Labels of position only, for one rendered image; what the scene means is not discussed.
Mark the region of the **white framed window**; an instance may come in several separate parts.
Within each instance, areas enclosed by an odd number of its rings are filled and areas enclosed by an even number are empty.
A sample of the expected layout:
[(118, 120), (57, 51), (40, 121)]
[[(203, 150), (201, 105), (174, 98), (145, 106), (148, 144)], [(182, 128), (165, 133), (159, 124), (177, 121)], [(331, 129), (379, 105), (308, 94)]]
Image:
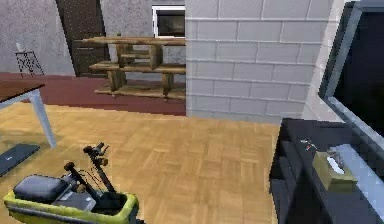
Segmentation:
[(152, 25), (155, 37), (185, 37), (185, 6), (184, 5), (153, 5)]

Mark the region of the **dark brown room door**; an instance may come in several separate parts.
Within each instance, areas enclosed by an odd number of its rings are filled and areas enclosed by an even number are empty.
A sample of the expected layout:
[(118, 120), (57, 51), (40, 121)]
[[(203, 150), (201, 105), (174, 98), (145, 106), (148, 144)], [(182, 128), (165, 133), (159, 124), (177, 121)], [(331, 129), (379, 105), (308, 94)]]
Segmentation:
[(55, 0), (72, 65), (77, 77), (103, 77), (90, 66), (109, 61), (106, 44), (85, 43), (83, 39), (105, 36), (100, 0)]

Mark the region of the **olive green tissue box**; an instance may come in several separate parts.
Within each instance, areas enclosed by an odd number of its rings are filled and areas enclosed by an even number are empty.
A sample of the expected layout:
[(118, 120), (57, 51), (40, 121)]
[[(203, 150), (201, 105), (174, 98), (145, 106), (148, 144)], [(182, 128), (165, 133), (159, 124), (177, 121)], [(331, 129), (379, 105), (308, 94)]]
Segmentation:
[(331, 160), (332, 157), (327, 152), (316, 152), (312, 162), (323, 187), (330, 192), (352, 192), (357, 179), (347, 166), (340, 168), (337, 162)]

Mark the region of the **wooden open shelf unit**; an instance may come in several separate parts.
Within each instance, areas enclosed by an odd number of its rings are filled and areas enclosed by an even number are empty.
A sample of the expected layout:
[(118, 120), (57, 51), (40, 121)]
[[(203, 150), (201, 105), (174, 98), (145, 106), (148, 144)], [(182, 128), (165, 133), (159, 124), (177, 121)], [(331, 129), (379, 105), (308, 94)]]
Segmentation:
[[(186, 74), (186, 65), (163, 61), (163, 47), (185, 46), (184, 38), (100, 36), (82, 42), (116, 46), (116, 62), (101, 61), (89, 66), (91, 70), (106, 72), (108, 76), (109, 83), (95, 90), (96, 94), (163, 98), (165, 101), (186, 98), (186, 88), (176, 87), (174, 81), (175, 75)], [(130, 85), (126, 79), (129, 72), (159, 73), (161, 82), (157, 86)]]

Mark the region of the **yellow green rowing machine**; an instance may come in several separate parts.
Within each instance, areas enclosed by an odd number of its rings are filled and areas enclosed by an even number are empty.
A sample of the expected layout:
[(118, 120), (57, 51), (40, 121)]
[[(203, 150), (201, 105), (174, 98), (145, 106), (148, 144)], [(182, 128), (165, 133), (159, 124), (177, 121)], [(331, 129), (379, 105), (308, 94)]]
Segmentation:
[(107, 149), (104, 143), (83, 149), (103, 190), (93, 188), (83, 178), (85, 172), (68, 162), (60, 178), (34, 174), (22, 179), (3, 198), (9, 215), (23, 224), (146, 224), (138, 218), (137, 196), (116, 191), (103, 171)]

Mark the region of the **black television stand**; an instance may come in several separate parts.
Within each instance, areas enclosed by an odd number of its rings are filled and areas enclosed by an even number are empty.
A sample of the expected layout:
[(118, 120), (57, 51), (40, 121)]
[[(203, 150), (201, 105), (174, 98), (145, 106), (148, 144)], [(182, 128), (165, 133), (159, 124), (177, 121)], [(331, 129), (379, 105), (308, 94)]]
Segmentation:
[[(302, 139), (317, 149), (306, 151)], [(269, 174), (278, 224), (384, 224), (363, 191), (330, 192), (312, 161), (316, 152), (349, 144), (384, 180), (384, 152), (363, 140), (345, 123), (285, 118), (282, 120)]]

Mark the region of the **brown table with grey legs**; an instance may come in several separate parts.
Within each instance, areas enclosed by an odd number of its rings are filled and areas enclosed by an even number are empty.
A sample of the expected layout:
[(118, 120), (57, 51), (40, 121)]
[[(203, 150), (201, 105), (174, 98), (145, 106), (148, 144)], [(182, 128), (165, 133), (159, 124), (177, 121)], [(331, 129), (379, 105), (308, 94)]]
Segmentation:
[(42, 126), (50, 147), (55, 148), (57, 146), (56, 139), (41, 97), (40, 89), (42, 87), (44, 87), (43, 83), (20, 80), (0, 81), (0, 110), (28, 99), (40, 121), (40, 125)]

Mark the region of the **black flat television set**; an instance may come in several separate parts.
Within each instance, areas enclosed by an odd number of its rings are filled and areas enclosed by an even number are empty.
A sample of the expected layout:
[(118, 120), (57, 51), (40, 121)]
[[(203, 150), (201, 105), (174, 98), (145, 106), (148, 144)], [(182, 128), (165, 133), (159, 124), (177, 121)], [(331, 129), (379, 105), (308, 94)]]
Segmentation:
[(361, 224), (384, 224), (384, 0), (345, 4), (319, 96), (352, 132), (332, 150), (375, 213)]

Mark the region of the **black flat laptop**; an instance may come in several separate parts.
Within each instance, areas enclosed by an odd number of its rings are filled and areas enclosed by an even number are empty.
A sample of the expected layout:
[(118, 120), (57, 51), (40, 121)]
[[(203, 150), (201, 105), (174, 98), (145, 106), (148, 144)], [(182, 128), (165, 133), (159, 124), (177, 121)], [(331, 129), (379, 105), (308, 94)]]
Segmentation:
[(26, 160), (40, 149), (34, 144), (16, 144), (4, 153), (0, 154), (0, 177), (11, 171), (18, 164)]

